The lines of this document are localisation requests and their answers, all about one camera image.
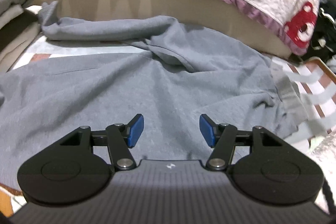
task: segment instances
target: ribbed black surface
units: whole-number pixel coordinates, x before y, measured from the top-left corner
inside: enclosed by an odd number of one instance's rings
[[[143,160],[135,170],[116,173],[108,187],[90,200],[65,208],[28,203],[11,221],[16,224],[324,224],[329,218],[313,203],[279,208],[254,202],[239,193],[225,174],[206,171],[198,161]]]

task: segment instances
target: blue gripper pad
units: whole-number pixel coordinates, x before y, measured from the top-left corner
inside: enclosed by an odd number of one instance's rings
[[[199,116],[199,129],[203,135],[203,138],[209,146],[215,146],[215,135],[213,132],[213,127],[206,121],[206,119],[201,115]]]
[[[134,147],[141,136],[144,127],[143,115],[131,126],[129,137],[127,138],[127,146]]]

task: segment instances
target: black cable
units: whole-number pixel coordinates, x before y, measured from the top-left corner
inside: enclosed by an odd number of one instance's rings
[[[336,206],[335,206],[335,202],[333,198],[333,192],[331,191],[327,180],[324,180],[323,182],[322,193],[324,195],[325,201],[327,202],[329,214],[332,216],[336,216]]]

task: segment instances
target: black bag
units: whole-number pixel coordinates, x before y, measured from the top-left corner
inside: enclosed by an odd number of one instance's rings
[[[320,0],[319,14],[307,53],[291,56],[298,63],[319,57],[324,63],[336,54],[336,0]]]

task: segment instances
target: striped fabric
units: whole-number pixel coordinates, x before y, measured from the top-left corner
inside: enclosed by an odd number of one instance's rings
[[[336,76],[319,59],[312,58],[296,67],[280,58],[272,61],[281,65],[283,71],[299,88],[301,100],[308,112],[308,121],[299,126],[307,137],[327,135],[336,131]]]

